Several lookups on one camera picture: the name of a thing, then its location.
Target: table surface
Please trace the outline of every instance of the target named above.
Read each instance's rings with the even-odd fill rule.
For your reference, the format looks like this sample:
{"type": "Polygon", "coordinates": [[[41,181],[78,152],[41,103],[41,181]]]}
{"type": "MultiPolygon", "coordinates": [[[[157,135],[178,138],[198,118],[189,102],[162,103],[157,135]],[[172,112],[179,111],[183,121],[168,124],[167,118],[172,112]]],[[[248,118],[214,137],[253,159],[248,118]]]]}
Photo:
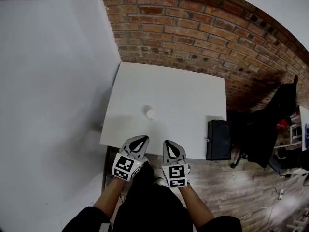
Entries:
{"type": "Polygon", "coordinates": [[[163,142],[181,145],[188,158],[206,159],[207,122],[226,120],[223,78],[169,67],[121,63],[100,143],[121,148],[148,135],[147,153],[162,155],[163,142]],[[152,108],[155,118],[146,111],[152,108]]]}

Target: black speaker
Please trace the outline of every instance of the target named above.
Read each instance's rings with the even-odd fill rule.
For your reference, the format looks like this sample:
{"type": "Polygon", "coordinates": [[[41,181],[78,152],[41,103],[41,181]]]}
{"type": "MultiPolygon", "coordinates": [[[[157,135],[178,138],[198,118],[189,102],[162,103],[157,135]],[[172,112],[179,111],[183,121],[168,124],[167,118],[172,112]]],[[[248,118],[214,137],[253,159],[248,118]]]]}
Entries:
{"type": "Polygon", "coordinates": [[[231,160],[231,122],[208,122],[206,160],[231,160]]]}

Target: cable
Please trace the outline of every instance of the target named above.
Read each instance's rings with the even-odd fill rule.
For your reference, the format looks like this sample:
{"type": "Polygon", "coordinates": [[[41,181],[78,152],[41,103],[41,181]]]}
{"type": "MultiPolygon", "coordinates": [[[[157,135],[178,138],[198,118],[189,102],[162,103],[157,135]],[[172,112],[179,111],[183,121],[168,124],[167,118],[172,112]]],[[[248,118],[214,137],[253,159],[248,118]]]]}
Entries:
{"type": "Polygon", "coordinates": [[[254,212],[254,211],[257,211],[257,210],[259,210],[259,209],[266,209],[266,208],[271,208],[271,206],[269,206],[269,207],[259,207],[259,208],[255,209],[255,210],[251,211],[251,212],[248,212],[246,215],[244,215],[243,217],[239,218],[239,220],[245,218],[246,216],[248,216],[249,214],[251,214],[251,213],[254,212]]]}
{"type": "MultiPolygon", "coordinates": [[[[280,178],[281,176],[282,176],[282,175],[280,175],[280,172],[279,172],[279,177],[278,177],[278,179],[276,180],[275,186],[274,186],[274,189],[275,189],[275,192],[277,193],[277,195],[280,195],[280,193],[278,193],[277,188],[276,188],[276,185],[277,185],[277,181],[279,180],[279,178],[280,178]]],[[[297,181],[298,181],[298,180],[294,181],[294,182],[288,187],[288,189],[289,189],[294,183],[296,183],[297,181]]],[[[248,216],[248,215],[251,214],[252,212],[257,211],[257,210],[259,210],[259,209],[272,208],[272,209],[271,209],[271,212],[270,212],[270,215],[269,215],[269,218],[268,218],[268,222],[267,222],[267,225],[268,225],[269,220],[270,220],[270,217],[271,217],[271,214],[272,214],[272,211],[273,211],[273,209],[275,208],[275,206],[277,205],[277,203],[279,202],[279,200],[278,200],[278,202],[276,203],[277,198],[278,198],[278,197],[276,196],[276,197],[275,197],[275,200],[274,200],[274,203],[272,204],[272,206],[268,206],[268,207],[262,206],[262,207],[259,207],[259,208],[255,209],[255,210],[251,211],[251,212],[248,212],[246,215],[244,215],[243,217],[239,218],[239,220],[245,218],[246,216],[248,216]]]]}
{"type": "MultiPolygon", "coordinates": [[[[276,193],[277,193],[277,190],[276,190],[276,183],[277,183],[277,181],[279,180],[279,178],[276,180],[275,186],[274,186],[276,193]]],[[[262,206],[262,207],[259,207],[259,208],[255,209],[255,210],[251,211],[251,212],[248,212],[246,215],[244,215],[243,217],[239,218],[239,220],[245,218],[246,216],[248,216],[248,215],[251,214],[252,212],[257,211],[257,210],[259,210],[259,209],[267,209],[267,208],[273,207],[274,204],[275,204],[275,202],[276,202],[276,200],[277,200],[277,198],[278,198],[278,197],[276,196],[276,197],[275,197],[275,200],[274,200],[274,203],[272,204],[272,206],[268,206],[268,207],[262,206]]]]}
{"type": "MultiPolygon", "coordinates": [[[[293,184],[295,184],[296,182],[298,181],[298,179],[296,179],[289,187],[288,187],[288,189],[290,189],[290,187],[293,185],[293,184]]],[[[272,231],[270,228],[269,228],[269,221],[270,221],[270,217],[271,217],[271,214],[272,214],[272,211],[273,211],[273,209],[275,208],[275,206],[279,203],[279,201],[280,200],[278,200],[278,202],[272,207],[272,209],[271,209],[271,212],[270,212],[270,215],[269,215],[269,218],[268,218],[268,221],[267,221],[267,224],[266,224],[266,226],[267,226],[267,229],[269,230],[269,231],[272,231]]]]}
{"type": "Polygon", "coordinates": [[[279,203],[279,201],[280,201],[280,200],[278,200],[278,201],[276,202],[276,200],[275,200],[276,204],[274,203],[275,205],[273,205],[273,207],[272,207],[272,209],[271,209],[271,211],[270,211],[270,215],[269,215],[269,218],[268,218],[268,221],[267,221],[267,224],[266,224],[267,229],[268,229],[269,231],[271,231],[271,229],[269,228],[270,217],[271,217],[272,211],[274,210],[274,208],[276,207],[276,205],[279,203]]]}

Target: person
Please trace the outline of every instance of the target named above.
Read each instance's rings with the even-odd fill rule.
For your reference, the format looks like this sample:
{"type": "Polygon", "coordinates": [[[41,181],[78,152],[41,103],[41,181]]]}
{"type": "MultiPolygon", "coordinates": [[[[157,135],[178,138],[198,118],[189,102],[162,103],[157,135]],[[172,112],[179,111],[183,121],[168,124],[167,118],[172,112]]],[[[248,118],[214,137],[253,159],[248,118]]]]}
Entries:
{"type": "MultiPolygon", "coordinates": [[[[83,209],[62,232],[102,232],[110,222],[126,181],[115,177],[93,205],[83,209]]],[[[113,232],[241,232],[235,217],[215,218],[190,184],[179,188],[186,208],[169,187],[159,185],[146,161],[134,177],[124,203],[119,207],[113,232]]]]}

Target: chair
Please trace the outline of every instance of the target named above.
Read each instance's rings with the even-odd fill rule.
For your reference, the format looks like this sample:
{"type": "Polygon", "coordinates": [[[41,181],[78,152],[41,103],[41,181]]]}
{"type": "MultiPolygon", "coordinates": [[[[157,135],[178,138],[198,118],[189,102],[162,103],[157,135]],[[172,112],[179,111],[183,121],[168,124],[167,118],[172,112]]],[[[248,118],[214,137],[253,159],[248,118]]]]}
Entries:
{"type": "Polygon", "coordinates": [[[227,120],[231,121],[231,130],[238,129],[231,134],[232,136],[238,134],[235,137],[240,143],[238,159],[236,163],[231,164],[231,168],[235,168],[240,159],[247,156],[248,161],[256,162],[263,168],[267,167],[278,137],[277,124],[283,119],[289,125],[292,124],[290,116],[296,110],[297,81],[298,77],[295,76],[293,83],[280,85],[265,109],[246,114],[240,120],[233,112],[227,114],[227,120]]]}

